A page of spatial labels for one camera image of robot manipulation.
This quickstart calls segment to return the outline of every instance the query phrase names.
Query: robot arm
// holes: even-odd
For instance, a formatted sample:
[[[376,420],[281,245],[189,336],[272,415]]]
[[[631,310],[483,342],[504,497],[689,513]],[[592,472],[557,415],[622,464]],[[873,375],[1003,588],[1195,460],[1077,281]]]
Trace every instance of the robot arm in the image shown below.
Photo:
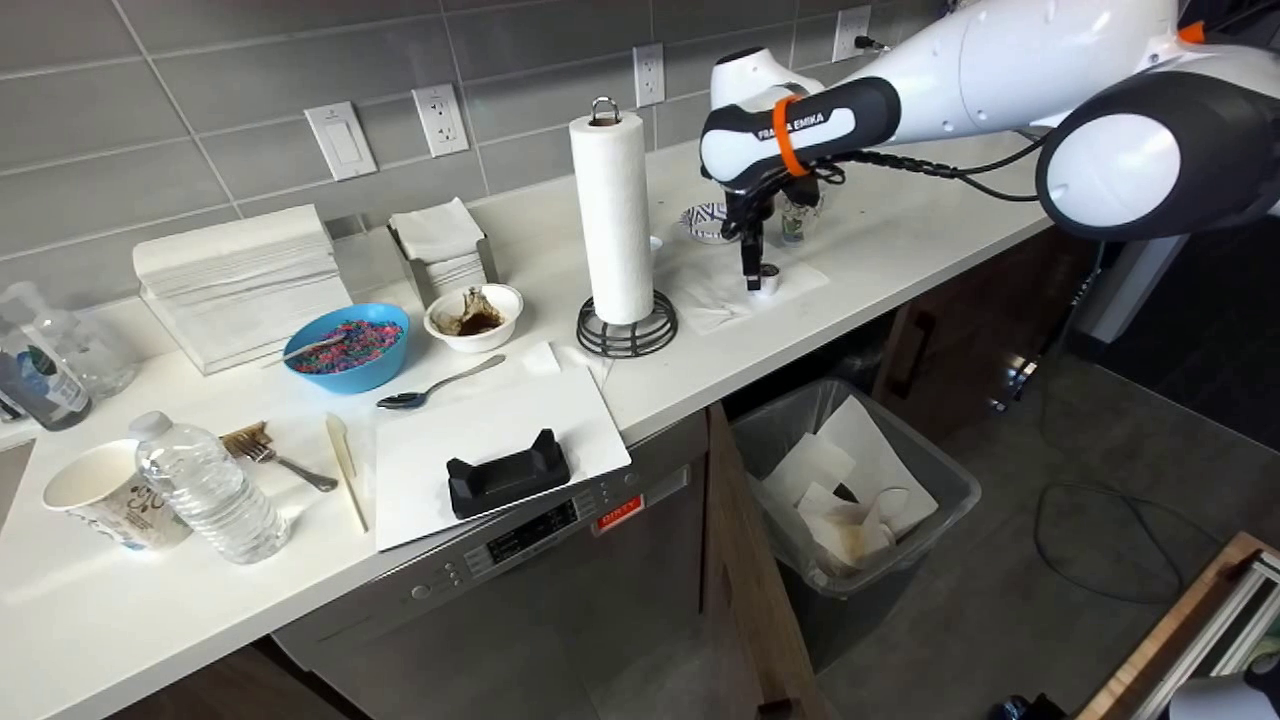
[[[719,59],[699,159],[758,289],[773,196],[817,204],[817,178],[874,143],[1043,122],[1036,196],[1082,239],[1277,213],[1277,96],[1273,50],[1180,42],[1171,0],[974,0],[836,87],[769,50]]]

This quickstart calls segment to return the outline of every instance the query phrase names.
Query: wall outlet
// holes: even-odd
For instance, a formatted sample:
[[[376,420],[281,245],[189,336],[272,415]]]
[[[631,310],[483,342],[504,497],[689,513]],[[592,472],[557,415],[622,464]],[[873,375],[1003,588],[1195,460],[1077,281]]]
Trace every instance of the wall outlet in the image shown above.
[[[333,178],[376,170],[353,102],[303,106]]]
[[[666,65],[661,42],[631,48],[636,106],[666,96]]]
[[[833,65],[864,57],[861,37],[873,37],[873,3],[836,11]]]
[[[414,118],[423,122],[430,157],[473,146],[450,84],[414,87],[411,102],[414,102]]]

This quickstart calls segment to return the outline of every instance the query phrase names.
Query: small bowl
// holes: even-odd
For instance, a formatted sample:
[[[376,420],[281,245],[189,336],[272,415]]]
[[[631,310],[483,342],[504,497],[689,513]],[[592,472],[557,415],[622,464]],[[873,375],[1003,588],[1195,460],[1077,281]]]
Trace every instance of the small bowl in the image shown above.
[[[427,315],[423,315],[423,329],[440,342],[447,342],[450,352],[462,352],[462,354],[490,352],[504,340],[510,340],[520,310],[523,310],[520,291],[507,284],[479,284],[474,291],[494,307],[494,329],[468,331],[468,336],[447,331],[447,324],[457,324],[462,315],[468,289],[450,289],[450,291],[434,296],[434,302],[427,302]]]
[[[311,347],[326,347],[324,340],[335,336],[345,324],[394,324],[399,336],[384,352],[362,354],[353,366],[333,366],[333,371],[299,366],[297,354],[307,352],[307,342]],[[405,307],[394,307],[394,302],[353,302],[353,307],[324,310],[311,324],[303,324],[299,331],[291,331],[291,340],[285,342],[285,366],[291,366],[297,375],[303,375],[303,380],[311,380],[311,383],[318,383],[326,390],[353,394],[353,390],[369,390],[369,387],[379,387],[390,375],[399,375],[405,363],[407,363],[407,347],[411,347],[411,321],[407,321]]]

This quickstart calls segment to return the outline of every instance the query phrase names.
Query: kitchen counter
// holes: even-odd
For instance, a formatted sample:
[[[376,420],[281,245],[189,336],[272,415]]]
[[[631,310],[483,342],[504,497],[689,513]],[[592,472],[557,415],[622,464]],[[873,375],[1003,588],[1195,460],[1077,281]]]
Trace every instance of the kitchen counter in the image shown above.
[[[986,137],[914,150],[982,165],[1011,146],[1024,146],[1024,139]],[[697,177],[693,143],[651,150],[649,184],[654,237],[683,208],[719,198]],[[1031,165],[1003,166],[990,184],[1028,189]],[[763,301],[716,329],[683,324],[665,352],[645,360],[592,360],[571,340],[576,307],[589,296],[571,177],[490,196],[473,213],[494,246],[499,274],[528,301],[510,354],[552,342],[558,360],[589,363],[619,435],[631,442],[1046,228],[1036,204],[996,204],[965,184],[852,166],[843,189],[822,190],[808,239],[782,254],[782,284],[786,268],[804,265],[810,289],[779,291],[777,302]],[[384,390],[419,387],[462,363],[427,347]],[[440,538],[376,550],[339,491],[297,491],[297,505],[307,507],[297,535],[281,557],[251,566],[222,565],[203,542],[123,557],[40,507],[43,479],[70,452],[123,435],[129,420],[153,408],[203,427],[236,427],[258,415],[285,427],[316,423],[324,412],[358,420],[369,404],[372,394],[318,394],[281,363],[197,375],[184,354],[164,352],[82,423],[54,435],[40,431],[0,527],[0,710],[21,720],[105,715],[427,557]]]

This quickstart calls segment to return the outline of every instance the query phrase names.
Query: cup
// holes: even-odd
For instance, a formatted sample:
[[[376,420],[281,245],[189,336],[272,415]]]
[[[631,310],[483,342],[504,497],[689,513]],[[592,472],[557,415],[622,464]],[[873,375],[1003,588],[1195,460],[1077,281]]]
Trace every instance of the cup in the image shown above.
[[[129,550],[172,546],[191,527],[145,484],[137,441],[97,442],[43,484],[43,505]]]

